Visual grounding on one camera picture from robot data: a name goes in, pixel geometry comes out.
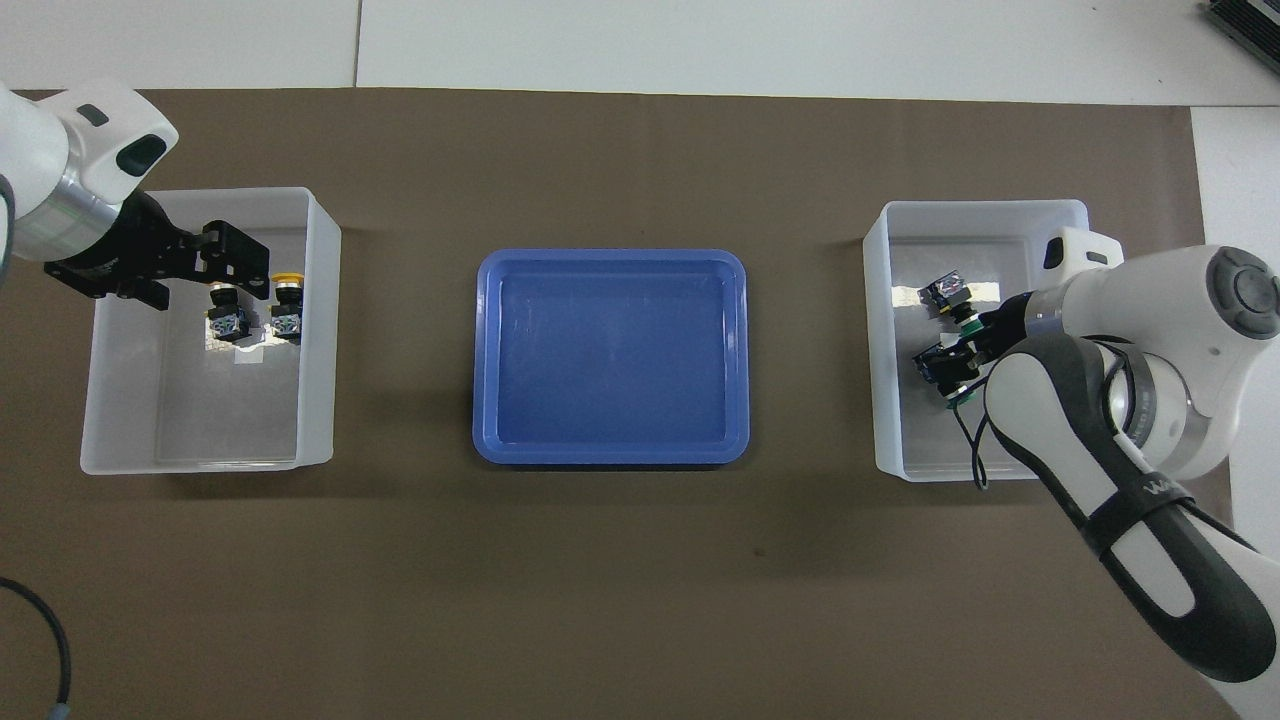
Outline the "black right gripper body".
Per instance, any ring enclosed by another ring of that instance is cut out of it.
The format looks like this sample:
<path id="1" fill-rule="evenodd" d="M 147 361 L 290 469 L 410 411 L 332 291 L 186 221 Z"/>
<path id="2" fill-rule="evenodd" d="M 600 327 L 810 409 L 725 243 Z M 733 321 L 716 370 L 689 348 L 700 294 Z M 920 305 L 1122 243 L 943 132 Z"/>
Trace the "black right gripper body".
<path id="1" fill-rule="evenodd" d="M 974 334 L 974 350 L 979 363 L 995 363 L 1028 336 L 1027 306 L 1032 297 L 1032 292 L 1020 293 L 978 315 L 982 329 Z"/>

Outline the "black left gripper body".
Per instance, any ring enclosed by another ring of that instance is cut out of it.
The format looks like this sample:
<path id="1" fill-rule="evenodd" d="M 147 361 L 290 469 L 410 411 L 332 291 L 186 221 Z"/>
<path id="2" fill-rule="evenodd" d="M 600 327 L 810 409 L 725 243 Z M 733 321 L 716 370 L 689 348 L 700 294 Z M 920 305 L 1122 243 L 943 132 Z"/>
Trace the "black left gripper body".
<path id="1" fill-rule="evenodd" d="M 170 222 L 159 201 L 134 191 L 96 243 L 45 263 L 44 273 L 90 299 L 114 295 L 165 311 L 170 290 L 164 279 L 207 282 L 196 268 L 196 251 L 187 246 L 195 238 Z"/>

